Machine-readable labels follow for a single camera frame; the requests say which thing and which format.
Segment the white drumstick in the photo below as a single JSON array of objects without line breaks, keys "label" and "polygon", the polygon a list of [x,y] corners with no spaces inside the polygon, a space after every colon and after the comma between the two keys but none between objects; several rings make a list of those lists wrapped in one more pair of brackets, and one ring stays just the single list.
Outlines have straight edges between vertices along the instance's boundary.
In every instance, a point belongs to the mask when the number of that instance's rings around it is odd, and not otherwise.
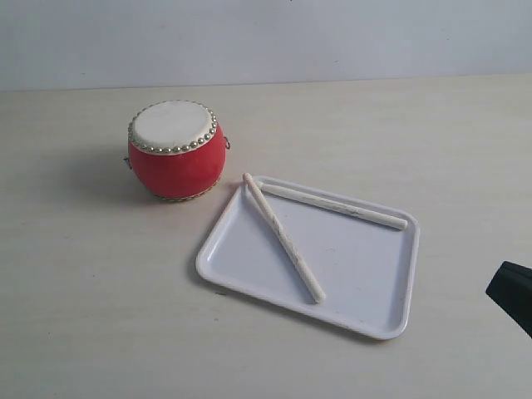
[{"label": "white drumstick", "polygon": [[311,269],[308,267],[303,256],[299,253],[297,246],[286,233],[285,228],[282,226],[278,217],[273,212],[273,209],[268,204],[268,201],[265,199],[259,186],[255,183],[253,176],[250,173],[245,172],[243,173],[243,181],[250,191],[270,229],[276,235],[279,243],[292,262],[296,272],[311,294],[313,301],[315,303],[322,303],[326,299],[325,292],[313,275]]},{"label": "white drumstick", "polygon": [[311,195],[302,191],[292,190],[279,185],[259,183],[259,188],[267,194],[329,210],[353,218],[366,220],[374,224],[384,225],[393,229],[405,230],[408,222],[389,214],[383,214],[370,209],[360,208],[350,204],[344,204],[336,200]]}]

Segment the small red drum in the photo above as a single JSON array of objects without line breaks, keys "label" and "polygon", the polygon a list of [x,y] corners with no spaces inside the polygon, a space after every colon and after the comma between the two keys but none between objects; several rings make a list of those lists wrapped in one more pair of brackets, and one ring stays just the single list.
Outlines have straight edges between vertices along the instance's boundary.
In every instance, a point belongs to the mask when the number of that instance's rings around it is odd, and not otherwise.
[{"label": "small red drum", "polygon": [[229,148],[215,113],[197,101],[151,104],[128,125],[129,166],[163,200],[192,200],[211,190]]}]

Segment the white plastic tray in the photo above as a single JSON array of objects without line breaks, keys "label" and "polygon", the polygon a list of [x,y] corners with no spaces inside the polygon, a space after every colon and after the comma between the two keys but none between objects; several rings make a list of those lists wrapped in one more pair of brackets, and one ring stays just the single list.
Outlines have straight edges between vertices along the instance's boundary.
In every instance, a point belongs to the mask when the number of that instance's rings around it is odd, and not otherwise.
[{"label": "white plastic tray", "polygon": [[290,181],[283,187],[406,221],[403,230],[269,196],[288,236],[324,289],[315,303],[245,184],[199,251],[205,280],[349,331],[389,340],[408,323],[420,226],[407,212]]}]

